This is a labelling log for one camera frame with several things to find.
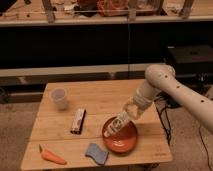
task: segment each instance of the gray sponge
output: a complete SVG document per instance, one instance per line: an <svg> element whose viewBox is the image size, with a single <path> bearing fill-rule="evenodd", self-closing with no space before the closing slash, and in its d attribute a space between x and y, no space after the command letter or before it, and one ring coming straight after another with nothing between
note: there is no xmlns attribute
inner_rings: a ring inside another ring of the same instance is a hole
<svg viewBox="0 0 213 171"><path fill-rule="evenodd" d="M103 151L97 144L90 143L85 156L91 157L97 164L104 165L108 158L108 151Z"/></svg>

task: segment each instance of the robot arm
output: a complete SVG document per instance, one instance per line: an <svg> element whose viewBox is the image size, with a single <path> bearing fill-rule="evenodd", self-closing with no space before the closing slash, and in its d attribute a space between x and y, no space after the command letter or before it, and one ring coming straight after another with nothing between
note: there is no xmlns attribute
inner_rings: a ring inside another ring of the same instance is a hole
<svg viewBox="0 0 213 171"><path fill-rule="evenodd" d="M164 91L188 110L204 127L213 133L213 102L196 93L175 79L175 71L168 65L150 65L145 71L145 82L137 88L132 102L124 105L124 111L109 125L104 135L116 134L130 120L138 119Z"/></svg>

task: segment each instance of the red plate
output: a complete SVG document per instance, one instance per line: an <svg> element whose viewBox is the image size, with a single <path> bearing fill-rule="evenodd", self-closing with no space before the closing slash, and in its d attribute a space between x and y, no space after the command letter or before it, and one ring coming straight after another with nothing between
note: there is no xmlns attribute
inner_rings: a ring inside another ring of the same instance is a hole
<svg viewBox="0 0 213 171"><path fill-rule="evenodd" d="M133 122L130 122L121 131L119 131L116 135L105 137L104 132L107 126L114 119L110 118L102 128L102 137L104 144L106 147L116 153L126 153L131 151L137 142L137 128L135 127Z"/></svg>

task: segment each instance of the orange carrot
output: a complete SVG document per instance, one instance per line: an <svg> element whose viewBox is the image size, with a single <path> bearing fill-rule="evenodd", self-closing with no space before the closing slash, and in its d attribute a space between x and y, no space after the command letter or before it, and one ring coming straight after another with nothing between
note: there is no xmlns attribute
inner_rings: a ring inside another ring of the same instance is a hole
<svg viewBox="0 0 213 171"><path fill-rule="evenodd" d="M67 164L67 162L64 159L62 159L61 157L57 156L56 154L52 153L49 150L42 149L40 144L39 144L39 150L40 150L40 153L41 153L41 157L44 160L51 161L51 162L61 164L61 165Z"/></svg>

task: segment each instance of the white paper cup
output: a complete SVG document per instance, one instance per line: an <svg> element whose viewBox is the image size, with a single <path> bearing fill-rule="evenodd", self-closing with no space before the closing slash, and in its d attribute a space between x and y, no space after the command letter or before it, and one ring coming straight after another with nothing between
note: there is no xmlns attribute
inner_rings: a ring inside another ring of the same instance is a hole
<svg viewBox="0 0 213 171"><path fill-rule="evenodd" d="M56 88L50 93L51 100L59 110L65 110L68 106L67 91L63 88Z"/></svg>

